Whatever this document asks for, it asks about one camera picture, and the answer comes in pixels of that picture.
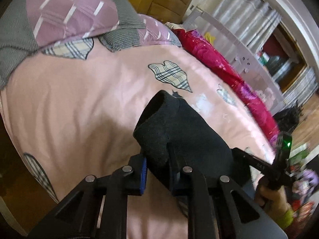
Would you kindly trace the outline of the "right hand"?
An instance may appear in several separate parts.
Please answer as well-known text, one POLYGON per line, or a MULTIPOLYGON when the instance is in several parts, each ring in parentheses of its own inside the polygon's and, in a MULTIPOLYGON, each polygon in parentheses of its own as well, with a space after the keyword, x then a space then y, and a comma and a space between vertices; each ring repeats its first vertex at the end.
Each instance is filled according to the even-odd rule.
POLYGON ((274 220, 283 217, 290 210, 284 186, 278 190, 269 188, 268 179, 263 176, 257 185, 254 201, 274 220))

